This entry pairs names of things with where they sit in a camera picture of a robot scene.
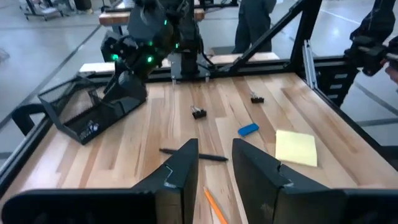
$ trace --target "black binder clip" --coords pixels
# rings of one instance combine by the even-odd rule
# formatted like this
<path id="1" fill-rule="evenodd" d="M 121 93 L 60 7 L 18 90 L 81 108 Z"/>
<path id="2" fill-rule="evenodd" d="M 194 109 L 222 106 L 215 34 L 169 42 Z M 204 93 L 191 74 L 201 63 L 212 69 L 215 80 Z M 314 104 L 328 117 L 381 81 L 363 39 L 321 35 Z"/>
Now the black binder clip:
<path id="1" fill-rule="evenodd" d="M 191 106 L 192 115 L 195 119 L 204 118 L 207 115 L 207 112 L 203 109 L 197 108 L 195 106 Z"/>
<path id="2" fill-rule="evenodd" d="M 264 103 L 263 97 L 258 97 L 254 92 L 251 92 L 251 103 Z"/>

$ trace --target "wire mesh tray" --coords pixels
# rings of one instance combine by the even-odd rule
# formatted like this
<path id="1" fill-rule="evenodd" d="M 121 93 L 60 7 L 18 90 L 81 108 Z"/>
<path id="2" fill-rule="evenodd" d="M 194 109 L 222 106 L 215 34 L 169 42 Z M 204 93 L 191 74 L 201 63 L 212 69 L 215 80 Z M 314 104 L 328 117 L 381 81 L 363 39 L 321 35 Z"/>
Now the wire mesh tray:
<path id="1" fill-rule="evenodd" d="M 125 98 L 105 102 L 104 84 L 76 76 L 38 97 L 57 129 L 86 144 L 145 101 Z"/>

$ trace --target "pencil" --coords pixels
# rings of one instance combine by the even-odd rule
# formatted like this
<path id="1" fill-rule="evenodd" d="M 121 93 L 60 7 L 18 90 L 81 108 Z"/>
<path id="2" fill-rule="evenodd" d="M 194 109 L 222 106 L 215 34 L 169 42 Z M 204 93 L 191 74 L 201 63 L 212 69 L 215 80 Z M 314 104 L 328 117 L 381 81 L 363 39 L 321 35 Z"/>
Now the pencil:
<path id="1" fill-rule="evenodd" d="M 221 212 L 220 208 L 218 208 L 217 203 L 215 202 L 213 196 L 211 196 L 210 191 L 206 187 L 203 187 L 203 190 L 205 191 L 206 198 L 209 201 L 211 207 L 216 212 L 216 215 L 217 215 L 218 219 L 220 220 L 220 223 L 221 224 L 228 224 L 228 222 L 224 218 L 224 215 Z"/>
<path id="2" fill-rule="evenodd" d="M 176 151 L 176 149 L 159 149 L 159 151 L 164 152 L 166 154 L 173 154 Z M 202 154 L 202 153 L 199 153 L 199 159 L 207 159 L 207 160 L 219 161 L 219 162 L 228 161 L 228 159 L 223 156 L 214 156 L 214 155 Z"/>

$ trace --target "wooden table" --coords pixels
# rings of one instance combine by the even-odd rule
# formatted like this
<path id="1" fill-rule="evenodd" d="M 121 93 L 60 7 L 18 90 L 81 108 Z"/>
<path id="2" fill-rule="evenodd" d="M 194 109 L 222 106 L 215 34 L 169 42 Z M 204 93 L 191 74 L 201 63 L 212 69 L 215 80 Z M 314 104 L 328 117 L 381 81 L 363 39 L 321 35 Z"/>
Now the wooden table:
<path id="1" fill-rule="evenodd" d="M 195 5 L 199 5 L 199 0 L 195 0 Z M 118 9 L 124 7 L 125 4 L 123 2 L 116 6 Z M 205 11 L 203 9 L 195 9 L 194 17 L 196 21 L 204 20 Z M 104 12 L 99 16 L 99 23 L 103 26 L 110 26 L 114 32 L 122 34 L 121 26 L 127 25 L 129 18 L 130 12 Z"/>
<path id="2" fill-rule="evenodd" d="M 236 57 L 214 56 L 212 60 L 232 62 Z M 275 54 L 257 54 L 252 60 L 275 58 Z M 94 63 L 80 71 L 112 70 L 111 63 Z M 277 129 L 314 135 L 318 167 L 285 164 L 321 184 L 398 189 L 398 173 L 296 74 L 220 78 L 174 87 L 153 83 L 147 89 L 147 103 L 86 146 L 53 126 L 1 204 L 28 189 L 131 187 L 168 158 L 159 148 L 179 148 L 190 138 L 199 139 L 201 153 L 231 158 L 232 140 L 239 137 L 237 130 L 252 122 L 260 129 L 244 140 L 272 156 Z M 265 103 L 252 104 L 251 91 L 263 96 Z M 207 118 L 194 120 L 191 105 L 205 108 Z M 247 223 L 232 161 L 199 161 L 194 223 L 216 223 L 203 186 L 213 193 L 230 223 Z"/>

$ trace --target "sticky note pad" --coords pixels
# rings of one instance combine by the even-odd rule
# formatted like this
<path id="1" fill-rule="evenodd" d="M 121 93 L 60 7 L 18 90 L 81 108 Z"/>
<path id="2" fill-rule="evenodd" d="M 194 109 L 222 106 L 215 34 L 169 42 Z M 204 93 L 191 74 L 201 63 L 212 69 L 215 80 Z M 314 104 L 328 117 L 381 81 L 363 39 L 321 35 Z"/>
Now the sticky note pad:
<path id="1" fill-rule="evenodd" d="M 309 134 L 277 130 L 275 158 L 316 167 L 318 164 L 315 138 Z"/>

